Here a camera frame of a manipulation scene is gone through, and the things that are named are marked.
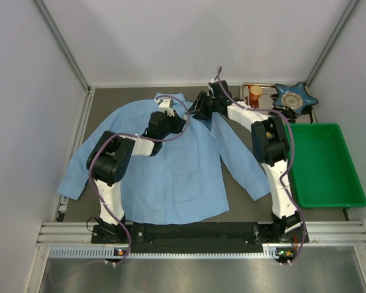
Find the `light blue shirt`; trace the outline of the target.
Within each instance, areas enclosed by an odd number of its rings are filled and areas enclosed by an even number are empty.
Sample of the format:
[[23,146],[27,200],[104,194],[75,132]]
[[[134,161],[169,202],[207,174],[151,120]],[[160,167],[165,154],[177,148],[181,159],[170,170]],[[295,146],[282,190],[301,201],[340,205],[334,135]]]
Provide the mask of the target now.
[[[113,111],[71,158],[58,193],[77,200],[88,180],[86,161],[103,132],[142,133],[156,110],[156,102],[144,99]],[[228,212],[222,166],[253,200],[270,192],[265,173],[220,114],[209,121],[192,119],[188,130],[180,138],[169,136],[155,156],[131,158],[121,182],[126,218],[185,224]]]

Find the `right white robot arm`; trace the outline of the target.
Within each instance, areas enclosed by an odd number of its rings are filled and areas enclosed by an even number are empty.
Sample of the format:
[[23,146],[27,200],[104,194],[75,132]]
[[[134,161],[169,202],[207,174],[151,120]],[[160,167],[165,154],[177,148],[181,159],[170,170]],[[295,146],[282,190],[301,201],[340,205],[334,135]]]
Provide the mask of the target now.
[[228,92],[227,82],[215,80],[208,83],[207,92],[199,93],[190,113],[200,120],[208,120],[218,113],[251,131],[253,155],[265,170],[272,199],[273,222],[269,227],[258,227],[255,231],[257,241],[267,243],[300,237],[304,243],[307,237],[305,220],[292,198],[288,179],[294,141],[288,141],[282,116],[268,116],[243,101],[234,100]]

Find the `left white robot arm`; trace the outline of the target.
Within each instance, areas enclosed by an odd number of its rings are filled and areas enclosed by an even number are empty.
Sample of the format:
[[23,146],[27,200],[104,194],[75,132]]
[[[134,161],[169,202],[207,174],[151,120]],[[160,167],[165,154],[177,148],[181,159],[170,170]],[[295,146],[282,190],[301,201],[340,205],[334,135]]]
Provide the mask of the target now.
[[121,204],[121,180],[131,157],[155,156],[170,134],[181,135],[187,119],[176,111],[153,112],[148,127],[140,136],[105,131],[87,159],[88,180],[96,189],[101,205],[99,229],[111,236],[122,236],[124,210]]

